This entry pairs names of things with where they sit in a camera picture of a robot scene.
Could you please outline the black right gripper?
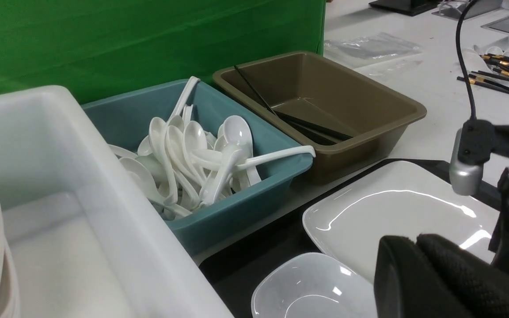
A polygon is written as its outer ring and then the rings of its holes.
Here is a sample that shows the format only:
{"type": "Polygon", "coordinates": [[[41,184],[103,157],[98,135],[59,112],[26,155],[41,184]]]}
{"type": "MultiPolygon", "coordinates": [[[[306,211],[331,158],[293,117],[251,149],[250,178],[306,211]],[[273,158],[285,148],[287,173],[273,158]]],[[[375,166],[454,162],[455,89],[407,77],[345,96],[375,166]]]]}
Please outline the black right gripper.
{"type": "MultiPolygon", "coordinates": [[[[509,158],[509,125],[494,129],[492,152],[509,158]]],[[[509,318],[509,167],[503,170],[497,190],[500,214],[488,247],[495,253],[492,266],[438,234],[420,234],[416,244],[406,237],[380,238],[374,274],[379,318],[470,318],[472,314],[509,318]]]]}

